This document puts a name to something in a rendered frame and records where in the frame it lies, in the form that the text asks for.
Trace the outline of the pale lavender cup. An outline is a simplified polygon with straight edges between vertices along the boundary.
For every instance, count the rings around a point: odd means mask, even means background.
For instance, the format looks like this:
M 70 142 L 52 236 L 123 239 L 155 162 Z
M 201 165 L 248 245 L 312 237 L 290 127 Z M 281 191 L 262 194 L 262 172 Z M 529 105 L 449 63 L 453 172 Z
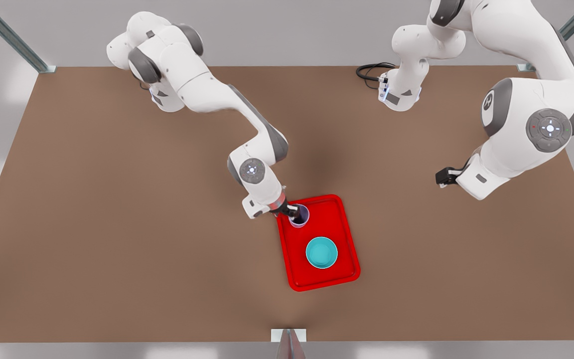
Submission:
M 302 204 L 292 204 L 288 206 L 288 220 L 294 228 L 304 227 L 310 218 L 309 209 Z

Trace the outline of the red tray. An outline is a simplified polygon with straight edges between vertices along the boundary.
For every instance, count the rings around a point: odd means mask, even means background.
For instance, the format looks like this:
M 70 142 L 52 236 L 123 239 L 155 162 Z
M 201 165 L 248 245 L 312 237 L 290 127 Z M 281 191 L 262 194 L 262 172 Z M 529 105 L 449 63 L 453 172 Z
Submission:
M 309 210 L 303 227 L 294 227 L 282 214 L 277 218 L 290 287 L 303 292 L 357 280 L 360 265 L 341 198 L 328 194 L 296 203 Z M 307 245 L 315 238 L 328 238 L 337 248 L 336 260 L 328 268 L 317 268 L 306 257 Z

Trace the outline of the teal bowl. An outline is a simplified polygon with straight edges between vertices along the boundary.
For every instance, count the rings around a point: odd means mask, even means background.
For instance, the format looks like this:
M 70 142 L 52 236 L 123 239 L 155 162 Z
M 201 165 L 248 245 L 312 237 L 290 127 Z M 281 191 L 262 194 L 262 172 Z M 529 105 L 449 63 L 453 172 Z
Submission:
M 319 236 L 309 241 L 305 256 L 310 265 L 321 270 L 332 267 L 338 258 L 338 249 L 329 238 Z

